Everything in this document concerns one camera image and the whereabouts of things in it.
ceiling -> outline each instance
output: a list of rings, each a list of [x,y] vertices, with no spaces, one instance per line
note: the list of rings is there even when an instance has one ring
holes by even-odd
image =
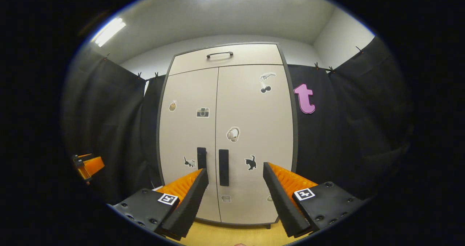
[[[313,44],[334,8],[326,0],[140,0],[118,14],[126,27],[101,48],[92,47],[121,64],[203,36],[248,34]]]

black cat sticker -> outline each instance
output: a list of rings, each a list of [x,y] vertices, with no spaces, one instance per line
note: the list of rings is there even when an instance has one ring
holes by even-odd
[[[184,157],[184,165],[187,165],[187,166],[193,167],[193,168],[197,167],[194,160],[186,161],[186,157],[185,156],[183,156],[183,157]]]
[[[255,155],[251,155],[250,157],[252,157],[252,160],[244,159],[246,160],[246,165],[249,165],[249,170],[257,169],[257,163],[255,162]]]

vertical door handle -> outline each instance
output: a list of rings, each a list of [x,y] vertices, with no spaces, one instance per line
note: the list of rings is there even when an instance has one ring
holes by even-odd
[[[229,186],[229,150],[218,150],[219,185]]]
[[[206,169],[206,148],[197,147],[197,168]]]

cabinet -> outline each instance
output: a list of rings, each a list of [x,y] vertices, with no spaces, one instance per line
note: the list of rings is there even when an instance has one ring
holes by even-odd
[[[173,58],[171,68],[177,72],[168,72],[158,118],[162,181],[168,184],[197,170],[197,148],[205,148],[209,185],[197,218],[238,225],[274,223],[278,214],[263,180],[263,162],[295,170],[297,155],[286,63],[276,44],[227,47],[215,57],[206,55],[219,47]],[[259,64],[242,56],[252,48],[266,54],[255,52]],[[221,66],[211,67],[217,63]]]

drawer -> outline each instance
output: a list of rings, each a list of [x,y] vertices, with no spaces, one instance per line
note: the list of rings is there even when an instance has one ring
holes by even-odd
[[[219,66],[283,64],[276,44],[235,44],[201,49],[174,58],[169,75]]]

